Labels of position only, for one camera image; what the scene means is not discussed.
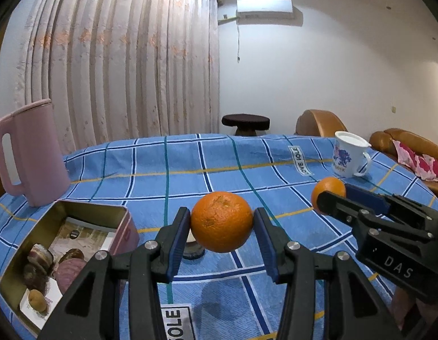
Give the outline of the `person right hand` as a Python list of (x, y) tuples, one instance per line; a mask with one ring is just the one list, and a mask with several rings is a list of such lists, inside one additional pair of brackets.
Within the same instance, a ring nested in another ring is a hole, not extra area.
[(424, 322), (427, 325), (430, 325), (431, 321), (429, 320), (426, 304), (419, 299), (416, 299), (406, 290), (396, 287), (390, 304), (390, 313), (392, 314), (399, 330), (403, 328), (408, 312), (413, 308), (417, 308)]

